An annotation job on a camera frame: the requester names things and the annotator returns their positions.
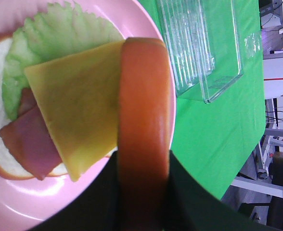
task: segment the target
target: green lettuce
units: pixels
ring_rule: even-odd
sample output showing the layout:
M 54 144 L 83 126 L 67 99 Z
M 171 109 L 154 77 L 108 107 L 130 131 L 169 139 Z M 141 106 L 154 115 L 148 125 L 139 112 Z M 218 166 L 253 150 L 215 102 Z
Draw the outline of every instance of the green lettuce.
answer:
M 93 13 L 83 12 L 65 2 L 49 4 L 47 13 L 25 19 L 13 34 L 3 71 L 2 99 L 10 120 L 17 118 L 23 88 L 29 88 L 24 75 L 27 66 L 122 40 L 114 25 Z

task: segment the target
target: black object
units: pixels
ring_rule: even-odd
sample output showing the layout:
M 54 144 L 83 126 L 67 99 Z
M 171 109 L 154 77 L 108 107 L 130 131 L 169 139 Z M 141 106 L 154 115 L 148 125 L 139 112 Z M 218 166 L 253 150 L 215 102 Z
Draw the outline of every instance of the black object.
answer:
M 117 231 L 119 185 L 115 152 L 70 205 L 31 231 Z M 274 231 L 234 212 L 202 188 L 170 152 L 163 214 L 165 231 Z

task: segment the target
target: cheese slice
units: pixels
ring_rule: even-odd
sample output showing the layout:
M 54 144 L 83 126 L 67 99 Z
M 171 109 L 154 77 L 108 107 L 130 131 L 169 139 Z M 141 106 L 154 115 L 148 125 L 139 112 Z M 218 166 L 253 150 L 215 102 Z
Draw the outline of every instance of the cheese slice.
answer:
M 72 181 L 116 147 L 123 43 L 108 43 L 25 69 Z

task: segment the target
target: table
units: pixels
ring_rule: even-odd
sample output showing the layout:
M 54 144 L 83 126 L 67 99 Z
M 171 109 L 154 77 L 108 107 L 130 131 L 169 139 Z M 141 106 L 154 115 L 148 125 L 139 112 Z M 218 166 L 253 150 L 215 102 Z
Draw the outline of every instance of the table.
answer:
M 155 0 L 139 2 L 160 28 Z M 219 1 L 213 4 L 213 7 L 220 7 Z M 213 103 L 178 98 L 171 147 L 186 170 L 218 199 L 224 195 L 265 130 L 258 1 L 235 0 L 235 10 L 244 75 Z

